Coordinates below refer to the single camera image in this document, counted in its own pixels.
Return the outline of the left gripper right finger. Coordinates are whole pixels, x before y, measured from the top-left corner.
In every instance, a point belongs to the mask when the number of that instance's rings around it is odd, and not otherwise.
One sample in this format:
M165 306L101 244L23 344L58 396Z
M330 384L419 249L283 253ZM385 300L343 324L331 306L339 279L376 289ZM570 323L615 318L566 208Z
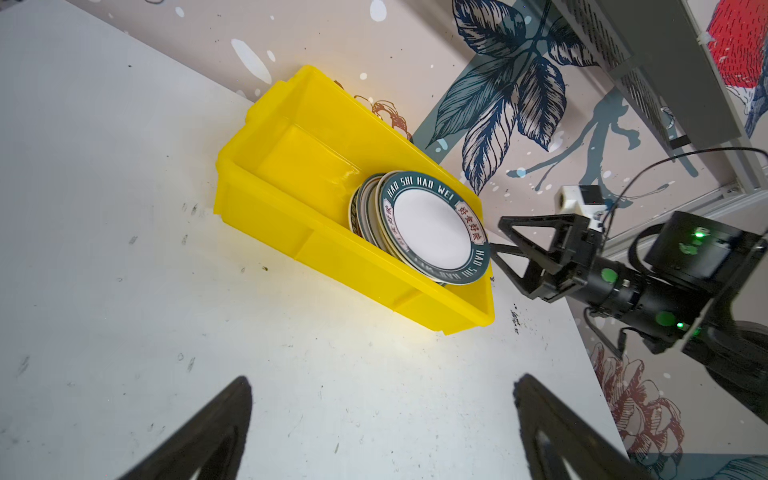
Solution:
M538 379L523 375L513 396L533 479L647 479Z

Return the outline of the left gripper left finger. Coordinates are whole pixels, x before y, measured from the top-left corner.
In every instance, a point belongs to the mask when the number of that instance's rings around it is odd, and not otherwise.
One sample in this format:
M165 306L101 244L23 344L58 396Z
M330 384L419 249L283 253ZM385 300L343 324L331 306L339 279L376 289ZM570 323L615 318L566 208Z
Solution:
M251 412L251 385L239 376L122 478L235 479Z

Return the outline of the dark lettered rim white plate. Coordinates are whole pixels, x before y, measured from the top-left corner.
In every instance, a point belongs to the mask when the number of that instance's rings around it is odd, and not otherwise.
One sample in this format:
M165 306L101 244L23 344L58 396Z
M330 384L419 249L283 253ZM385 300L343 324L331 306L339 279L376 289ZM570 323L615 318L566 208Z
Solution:
M403 263L440 284L479 281L490 264L481 219L444 181L393 171L376 184L370 204L380 236Z

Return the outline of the medium green rimmed white plate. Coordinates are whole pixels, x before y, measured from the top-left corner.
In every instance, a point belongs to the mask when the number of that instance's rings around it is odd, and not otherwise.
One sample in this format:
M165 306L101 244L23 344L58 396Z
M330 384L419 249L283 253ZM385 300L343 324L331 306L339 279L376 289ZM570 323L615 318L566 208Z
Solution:
M387 244L379 230L379 221L373 204L375 187L383 177L383 173L372 175L357 188L349 203L348 223L353 233L388 253Z

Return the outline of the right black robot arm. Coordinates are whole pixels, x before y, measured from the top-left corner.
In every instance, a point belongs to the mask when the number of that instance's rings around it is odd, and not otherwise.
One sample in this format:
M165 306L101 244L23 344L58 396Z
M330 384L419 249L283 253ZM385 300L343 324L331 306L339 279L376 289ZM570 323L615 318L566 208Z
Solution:
M583 303L587 326L617 357L629 331L653 354L680 344L721 388L767 418L767 329L732 315L767 252L764 235L677 211L639 234L654 240L644 258L632 244L621 263L600 254L603 234L578 214L506 216L499 227L510 242L491 244L491 257L524 296Z

